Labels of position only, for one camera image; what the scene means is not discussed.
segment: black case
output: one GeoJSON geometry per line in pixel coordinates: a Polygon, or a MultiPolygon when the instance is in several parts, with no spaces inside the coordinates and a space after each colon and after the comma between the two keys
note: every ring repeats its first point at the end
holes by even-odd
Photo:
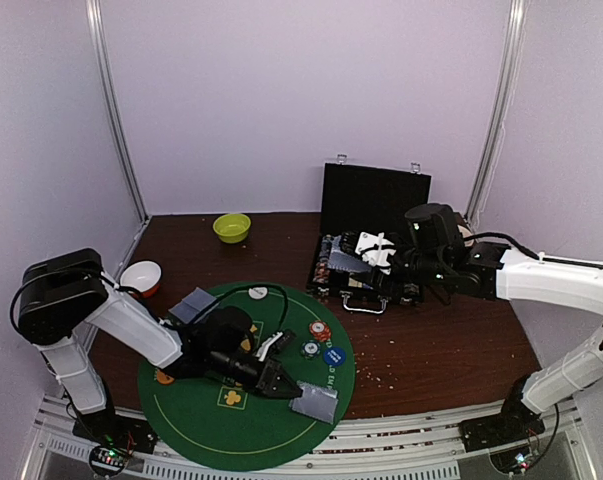
{"type": "Polygon", "coordinates": [[[387,303],[409,304],[423,300],[423,289],[414,294],[381,297],[367,288],[348,285],[349,274],[330,271],[327,283],[314,282],[315,267],[325,235],[340,235],[345,231],[365,231],[373,234],[394,232],[410,238],[404,215],[412,207],[428,202],[431,177],[417,173],[326,163],[321,201],[321,226],[310,266],[307,291],[316,296],[342,297],[344,308],[351,311],[382,313],[387,303]],[[349,299],[380,302],[380,310],[353,308],[349,299]]]}

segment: open briefcase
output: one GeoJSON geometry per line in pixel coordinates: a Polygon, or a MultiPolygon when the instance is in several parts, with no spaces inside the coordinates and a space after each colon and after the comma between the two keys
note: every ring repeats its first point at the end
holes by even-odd
{"type": "Polygon", "coordinates": [[[326,163],[321,202],[321,226],[314,261],[307,281],[308,293],[342,297],[343,308],[352,312],[381,314],[388,303],[423,301],[423,289],[402,284],[399,292],[380,295],[357,281],[351,271],[329,268],[333,243],[344,232],[392,232],[410,238],[404,215],[412,207],[428,202],[429,175],[383,168],[326,163]],[[362,307],[352,300],[363,301],[362,307]]]}

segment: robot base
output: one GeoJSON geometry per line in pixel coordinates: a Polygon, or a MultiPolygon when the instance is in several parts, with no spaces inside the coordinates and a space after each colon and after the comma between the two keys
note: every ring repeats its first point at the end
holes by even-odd
{"type": "MultiPolygon", "coordinates": [[[[146,420],[139,420],[138,418],[124,417],[123,415],[116,415],[117,424],[120,431],[130,432],[132,440],[134,442],[133,449],[135,452],[152,454],[154,447],[157,444],[158,436],[150,424],[146,420]]],[[[75,422],[72,434],[85,438],[86,440],[94,440],[80,422],[75,422]]],[[[118,439],[115,439],[115,448],[126,450],[128,448],[128,436],[122,435],[118,439]]]]}
{"type": "Polygon", "coordinates": [[[545,432],[545,426],[539,419],[526,423],[502,414],[465,420],[459,424],[461,440],[466,452],[494,448],[530,437],[529,430],[537,435],[545,432]]]}

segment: poker chip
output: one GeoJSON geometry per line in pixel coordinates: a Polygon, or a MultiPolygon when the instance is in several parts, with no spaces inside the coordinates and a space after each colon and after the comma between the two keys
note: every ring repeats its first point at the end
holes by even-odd
{"type": "Polygon", "coordinates": [[[155,379],[161,385],[171,385],[174,383],[174,378],[170,375],[166,375],[162,370],[156,369],[155,379]]]}
{"type": "Polygon", "coordinates": [[[301,346],[301,355],[303,355],[305,358],[314,358],[319,356],[320,353],[321,345],[318,342],[315,342],[314,340],[305,342],[301,346]]]}
{"type": "Polygon", "coordinates": [[[325,351],[323,360],[331,367],[340,367],[345,363],[346,353],[341,347],[332,347],[325,351]]]}
{"type": "Polygon", "coordinates": [[[248,295],[253,300],[261,300],[268,295],[268,289],[266,287],[254,287],[248,290],[248,295]]]}
{"type": "Polygon", "coordinates": [[[332,331],[325,322],[316,321],[310,324],[310,333],[319,342],[327,342],[332,337],[332,331]]]}

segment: red bowl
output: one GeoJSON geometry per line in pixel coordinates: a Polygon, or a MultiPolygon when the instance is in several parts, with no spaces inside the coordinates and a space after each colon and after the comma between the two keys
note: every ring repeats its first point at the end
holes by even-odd
{"type": "Polygon", "coordinates": [[[145,260],[126,268],[121,275],[121,285],[133,287],[141,292],[143,298],[150,298],[159,290],[161,267],[155,262],[145,260]]]}

